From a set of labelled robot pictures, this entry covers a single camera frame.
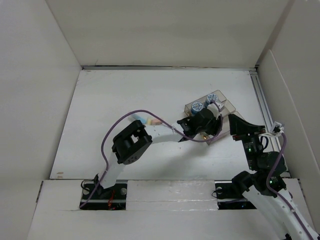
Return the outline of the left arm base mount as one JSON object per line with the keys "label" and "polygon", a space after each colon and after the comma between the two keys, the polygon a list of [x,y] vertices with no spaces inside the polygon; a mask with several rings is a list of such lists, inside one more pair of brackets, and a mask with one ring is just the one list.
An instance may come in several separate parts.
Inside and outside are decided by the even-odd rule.
{"label": "left arm base mount", "polygon": [[89,211],[122,211],[126,209],[127,203],[127,180],[117,180],[115,185],[109,188],[103,188],[101,185],[90,197],[98,183],[98,176],[94,179],[83,180],[80,184],[82,189],[79,208]]}

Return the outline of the blue highlighter pen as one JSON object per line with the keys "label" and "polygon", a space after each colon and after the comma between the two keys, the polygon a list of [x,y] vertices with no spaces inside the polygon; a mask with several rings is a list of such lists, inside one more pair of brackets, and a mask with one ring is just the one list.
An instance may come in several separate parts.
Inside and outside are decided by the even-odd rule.
{"label": "blue highlighter pen", "polygon": [[136,114],[136,113],[132,114],[131,116],[132,116],[132,118],[133,118],[134,120],[139,120],[139,121],[141,121],[141,123],[144,124],[144,125],[147,123],[147,119],[146,119],[146,118],[143,118],[143,117],[139,116],[139,115]]}

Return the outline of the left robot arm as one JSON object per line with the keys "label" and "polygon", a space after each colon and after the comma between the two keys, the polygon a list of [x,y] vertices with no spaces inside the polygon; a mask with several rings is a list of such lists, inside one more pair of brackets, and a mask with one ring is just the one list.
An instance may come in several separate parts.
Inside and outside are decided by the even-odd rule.
{"label": "left robot arm", "polygon": [[[145,125],[134,120],[112,140],[110,157],[106,157],[105,143],[112,130],[125,118],[135,113],[147,113],[161,122],[160,125]],[[100,198],[107,198],[116,180],[126,165],[136,162],[152,144],[185,141],[205,143],[215,140],[223,127],[221,110],[210,104],[195,115],[169,124],[148,110],[134,110],[127,113],[108,130],[102,140],[100,151],[105,161],[105,170],[94,177],[94,192]]]}

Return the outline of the blue round jar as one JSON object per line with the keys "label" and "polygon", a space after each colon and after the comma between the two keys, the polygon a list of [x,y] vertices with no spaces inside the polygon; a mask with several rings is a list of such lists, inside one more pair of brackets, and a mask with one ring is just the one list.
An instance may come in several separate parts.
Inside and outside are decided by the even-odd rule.
{"label": "blue round jar", "polygon": [[197,114],[198,112],[200,112],[202,109],[204,108],[204,105],[202,102],[200,101],[195,101],[191,104],[190,107],[190,112],[192,115]]}
{"label": "blue round jar", "polygon": [[218,101],[218,100],[219,100],[219,98],[218,98],[218,96],[217,96],[216,94],[210,93],[210,94],[208,94],[208,95],[206,96],[205,102],[209,105],[209,104],[211,104],[212,102],[216,102],[216,101]]}

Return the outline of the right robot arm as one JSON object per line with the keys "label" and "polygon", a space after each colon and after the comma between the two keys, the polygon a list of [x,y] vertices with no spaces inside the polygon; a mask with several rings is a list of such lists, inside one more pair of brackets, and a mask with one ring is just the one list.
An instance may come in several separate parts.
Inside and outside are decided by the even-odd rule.
{"label": "right robot arm", "polygon": [[[281,240],[318,240],[317,233],[294,203],[281,177],[287,168],[284,150],[287,137],[281,123],[274,122],[270,132],[263,125],[254,125],[235,114],[228,116],[230,135],[241,141],[249,169],[232,178],[231,191],[252,203],[273,227]],[[283,138],[280,151],[264,150],[262,137]]]}

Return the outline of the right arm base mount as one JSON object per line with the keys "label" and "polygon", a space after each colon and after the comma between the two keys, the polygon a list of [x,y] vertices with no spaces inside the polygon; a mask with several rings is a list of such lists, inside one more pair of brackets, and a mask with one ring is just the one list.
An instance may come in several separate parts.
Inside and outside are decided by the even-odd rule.
{"label": "right arm base mount", "polygon": [[233,189],[231,181],[215,181],[211,196],[217,200],[218,210],[254,210],[256,207]]}

